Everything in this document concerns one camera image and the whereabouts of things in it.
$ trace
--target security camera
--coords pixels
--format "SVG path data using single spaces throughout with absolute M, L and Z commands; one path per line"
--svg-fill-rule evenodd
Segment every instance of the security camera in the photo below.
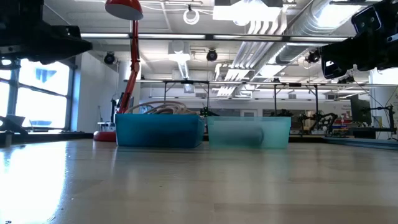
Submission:
M 217 52 L 215 49 L 210 49 L 209 52 L 207 53 L 207 61 L 209 62 L 214 62 L 217 60 Z
M 108 52 L 106 53 L 106 56 L 104 58 L 104 62 L 107 65 L 113 65 L 116 63 L 116 57 L 114 56 L 114 52 Z

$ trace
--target ceiling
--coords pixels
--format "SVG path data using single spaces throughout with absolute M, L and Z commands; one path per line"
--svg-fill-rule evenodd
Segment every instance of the ceiling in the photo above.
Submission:
M 203 6 L 197 9 L 212 10 L 213 0 L 201 0 Z M 287 20 L 291 20 L 300 10 L 305 7 L 309 0 L 297 0 L 295 7 L 287 10 Z M 44 20 L 50 24 L 77 25 L 82 32 L 129 32 L 130 23 L 111 16 L 104 10 L 104 2 L 87 2 L 75 0 L 45 0 L 47 7 L 44 8 Z M 150 5 L 154 9 L 161 9 L 160 5 Z M 184 9 L 185 6 L 165 5 L 166 9 Z M 159 11 L 142 8 L 144 18 L 139 22 L 139 32 L 174 32 L 174 33 L 201 33 L 201 34 L 244 34 L 249 26 L 241 27 L 232 21 L 214 21 L 211 15 L 200 13 L 200 20 L 195 25 L 188 25 L 183 21 L 184 11 Z M 348 22 L 337 29 L 333 35 L 355 35 L 354 29 Z M 105 55 L 113 51 L 118 59 L 129 60 L 128 40 L 91 40 L 94 44 L 95 53 Z M 216 49 L 219 61 L 233 60 L 242 42 L 217 42 L 217 41 L 190 41 L 191 60 L 187 62 L 189 70 L 214 71 L 218 62 L 207 62 L 206 54 L 209 49 Z M 177 70 L 177 63 L 167 60 L 168 40 L 140 40 L 139 47 L 141 57 L 144 61 L 142 73 L 172 74 Z M 323 75 L 319 64 L 308 65 L 303 58 L 294 62 L 283 70 L 283 76 L 279 75 L 284 82 L 323 81 Z M 359 73 L 356 80 L 365 82 L 368 73 Z

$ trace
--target translucent plastic bin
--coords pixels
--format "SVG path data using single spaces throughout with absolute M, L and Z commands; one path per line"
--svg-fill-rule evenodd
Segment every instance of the translucent plastic bin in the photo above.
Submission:
M 210 147 L 285 149 L 291 118 L 208 117 Z
M 118 146 L 194 148 L 203 140 L 197 115 L 117 114 L 115 123 Z

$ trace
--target window frame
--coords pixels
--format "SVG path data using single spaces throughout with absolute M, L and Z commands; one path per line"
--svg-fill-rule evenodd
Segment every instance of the window frame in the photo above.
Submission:
M 45 93 L 53 96 L 61 96 L 67 99 L 67 108 L 66 108 L 66 117 L 65 117 L 65 125 L 63 128 L 47 128 L 47 127 L 34 127 L 35 130 L 54 130 L 54 129 L 62 129 L 64 131 L 69 131 L 71 128 L 71 118 L 72 118 L 72 100 L 73 100 L 73 86 L 75 79 L 75 71 L 77 66 L 75 65 L 75 57 L 58 61 L 69 67 L 69 81 L 68 81 L 68 93 L 67 95 L 59 94 L 50 90 L 45 90 L 42 88 L 38 88 L 36 86 L 26 85 L 19 82 L 19 73 L 20 69 L 15 69 L 11 71 L 11 78 L 9 80 L 5 78 L 0 78 L 0 82 L 9 84 L 9 96 L 8 96 L 8 106 L 7 106 L 7 114 L 15 115 L 17 100 L 18 100 L 18 90 L 20 87 L 30 89 L 32 91 L 38 91 L 41 93 Z

